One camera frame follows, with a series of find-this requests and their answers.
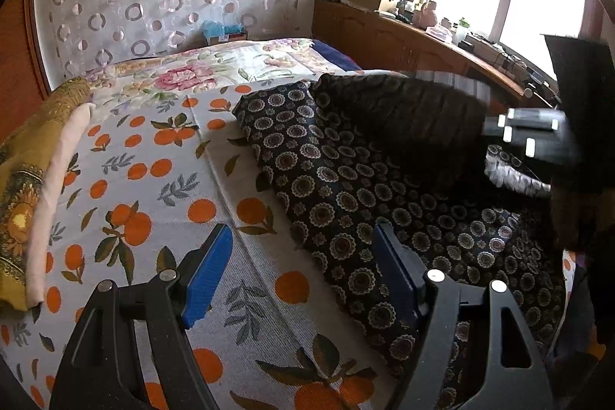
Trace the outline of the floral quilt on bed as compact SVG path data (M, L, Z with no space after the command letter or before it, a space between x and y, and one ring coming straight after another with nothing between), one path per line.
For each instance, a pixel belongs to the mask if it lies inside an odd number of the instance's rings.
M133 59L85 75L99 106L140 107L190 94L293 76L357 71L347 55L311 38L231 41L170 56Z

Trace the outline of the long wooden side cabinet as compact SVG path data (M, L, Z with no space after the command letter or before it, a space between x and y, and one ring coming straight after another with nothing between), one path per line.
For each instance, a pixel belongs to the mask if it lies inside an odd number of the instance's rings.
M439 71L474 78L492 88L492 108L547 108L526 87L478 57L424 31L376 13L315 0L312 35L349 56L364 70Z

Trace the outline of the olive gold patterned pillow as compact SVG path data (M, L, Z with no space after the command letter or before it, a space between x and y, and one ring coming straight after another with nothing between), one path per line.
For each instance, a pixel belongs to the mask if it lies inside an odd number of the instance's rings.
M89 95L85 79L66 81L1 145L1 302L16 311L27 310L27 250L44 175L63 126Z

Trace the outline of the pink figurine on cabinet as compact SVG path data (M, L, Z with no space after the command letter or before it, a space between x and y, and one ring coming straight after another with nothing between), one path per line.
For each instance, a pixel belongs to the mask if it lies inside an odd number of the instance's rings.
M435 27L438 24L436 9L436 1L429 0L424 2L420 12L418 13L417 26L423 30L426 30L429 27Z

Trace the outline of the orange print bed sheet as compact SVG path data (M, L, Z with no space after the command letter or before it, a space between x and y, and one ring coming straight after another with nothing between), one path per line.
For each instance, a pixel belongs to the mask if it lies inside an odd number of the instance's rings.
M233 252L188 333L222 409L382 409L394 383L295 246L233 116L248 84L122 110L82 135L45 248L44 300L1 313L1 405L49 407L60 359L103 280L176 269L219 224Z

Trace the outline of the blue tissue box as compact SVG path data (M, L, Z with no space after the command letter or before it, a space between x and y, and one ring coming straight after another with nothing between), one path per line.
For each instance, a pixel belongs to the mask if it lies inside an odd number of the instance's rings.
M228 43L229 41L246 41L248 33L242 24L225 25L211 20L201 25L201 32L208 46Z

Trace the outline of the navy patterned satin garment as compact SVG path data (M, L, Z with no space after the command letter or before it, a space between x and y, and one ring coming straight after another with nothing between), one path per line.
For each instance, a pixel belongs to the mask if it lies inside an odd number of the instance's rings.
M507 285L540 355L565 311L549 191L480 138L486 103L406 75L323 75L243 97L234 116L341 309L401 379L425 312L384 237L463 287Z

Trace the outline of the wooden louvered wardrobe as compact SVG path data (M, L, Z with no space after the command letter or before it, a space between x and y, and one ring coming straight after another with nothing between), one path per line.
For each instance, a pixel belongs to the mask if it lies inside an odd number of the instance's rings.
M4 141L49 97L34 0L5 0L0 10L0 137Z

